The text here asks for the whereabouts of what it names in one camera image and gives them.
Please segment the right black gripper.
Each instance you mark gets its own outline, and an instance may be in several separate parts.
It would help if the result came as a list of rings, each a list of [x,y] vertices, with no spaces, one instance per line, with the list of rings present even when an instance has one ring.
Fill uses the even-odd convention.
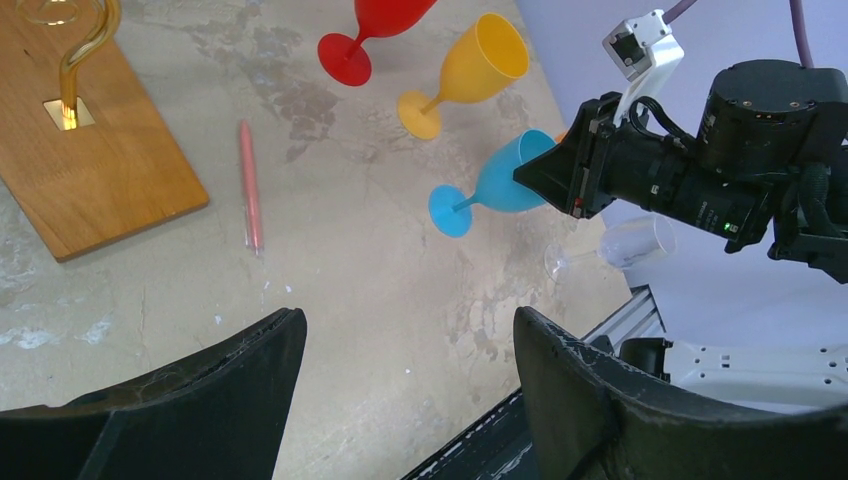
[[[636,142],[630,127],[614,123],[621,100],[621,93],[608,92],[583,102],[566,142],[518,167],[513,180],[576,218],[591,218],[616,200],[631,200]]]

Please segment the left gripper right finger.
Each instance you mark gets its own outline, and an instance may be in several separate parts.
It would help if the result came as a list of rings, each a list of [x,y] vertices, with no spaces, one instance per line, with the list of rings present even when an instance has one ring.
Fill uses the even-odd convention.
[[[515,358],[544,479],[843,479],[847,408],[785,415],[666,383],[517,309]]]

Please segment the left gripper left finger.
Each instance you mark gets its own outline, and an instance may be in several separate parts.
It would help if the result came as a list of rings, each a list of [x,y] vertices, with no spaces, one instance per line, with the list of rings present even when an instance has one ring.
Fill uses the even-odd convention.
[[[5,479],[269,479],[307,336],[280,309],[230,338],[64,405],[1,415]]]

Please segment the blue plastic wine glass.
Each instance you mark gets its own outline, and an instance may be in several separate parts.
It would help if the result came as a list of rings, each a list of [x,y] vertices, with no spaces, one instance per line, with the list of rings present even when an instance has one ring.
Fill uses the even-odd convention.
[[[428,199],[433,224],[442,234],[460,238],[472,226],[471,206],[474,204],[501,213],[520,213],[543,205],[543,198],[514,181],[513,173],[556,145],[554,138],[544,131],[526,130],[489,157],[477,177],[471,196],[465,196],[452,185],[434,188]]]

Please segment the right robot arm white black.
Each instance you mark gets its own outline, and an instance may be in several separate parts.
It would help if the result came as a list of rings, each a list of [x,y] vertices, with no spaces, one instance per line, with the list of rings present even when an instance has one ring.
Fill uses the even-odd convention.
[[[774,59],[720,71],[699,129],[651,95],[584,102],[564,140],[514,180],[574,218],[616,200],[721,237],[733,254],[767,230],[772,260],[847,280],[847,81],[832,68]],[[813,408],[847,403],[847,348],[738,350],[663,338],[625,341],[621,360],[727,402]]]

